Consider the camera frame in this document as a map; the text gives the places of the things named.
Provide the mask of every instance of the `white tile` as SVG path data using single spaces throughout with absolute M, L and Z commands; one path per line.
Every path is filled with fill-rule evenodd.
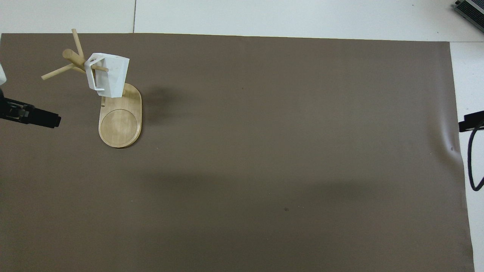
M 135 32 L 484 41 L 453 0 L 137 0 Z
M 464 115 L 484 110 L 484 43 L 451 43 L 455 98 L 459 121 Z M 476 272 L 484 272 L 484 189 L 474 192 L 467 174 L 467 146 L 470 132 L 459 133 L 466 172 L 466 198 Z M 484 131 L 472 144 L 472 172 L 477 185 L 484 177 Z
M 0 33 L 133 32 L 135 0 L 0 0 Z

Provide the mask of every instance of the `black vent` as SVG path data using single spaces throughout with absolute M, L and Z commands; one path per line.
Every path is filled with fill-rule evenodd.
M 484 9 L 484 0 L 472 0 L 472 2 L 476 3 L 482 9 Z
M 464 1 L 460 4 L 458 4 L 455 8 L 460 10 L 461 14 L 464 17 L 466 17 L 467 19 L 473 20 L 477 25 L 484 28 L 484 15 L 479 10 L 477 10 L 475 7 L 473 7 L 471 4 Z

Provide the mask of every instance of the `wooden mug tree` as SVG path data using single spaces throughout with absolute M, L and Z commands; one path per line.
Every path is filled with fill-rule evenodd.
M 129 59 L 102 53 L 94 53 L 87 61 L 84 59 L 77 31 L 72 29 L 77 53 L 71 49 L 62 52 L 62 56 L 71 63 L 55 71 L 41 76 L 43 80 L 59 75 L 68 70 L 86 74 L 91 89 L 97 90 L 101 96 L 98 131 L 101 139 L 109 146 L 124 148 L 133 144 L 141 133 L 142 101 L 141 95 L 133 85 L 125 83 L 127 62 Z M 123 59 L 125 67 L 115 65 L 116 60 Z M 100 88 L 101 81 L 121 83 L 119 90 Z

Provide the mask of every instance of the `wooden tray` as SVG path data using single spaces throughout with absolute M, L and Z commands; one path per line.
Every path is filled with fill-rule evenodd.
M 141 94 L 133 85 L 125 83 L 122 97 L 102 99 L 99 136 L 115 148 L 130 146 L 141 133 Z

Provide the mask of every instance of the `brown surface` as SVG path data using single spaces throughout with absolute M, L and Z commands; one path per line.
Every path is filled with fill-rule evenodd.
M 81 34 L 143 131 L 99 138 L 70 34 L 3 34 L 2 271 L 472 271 L 449 44 Z

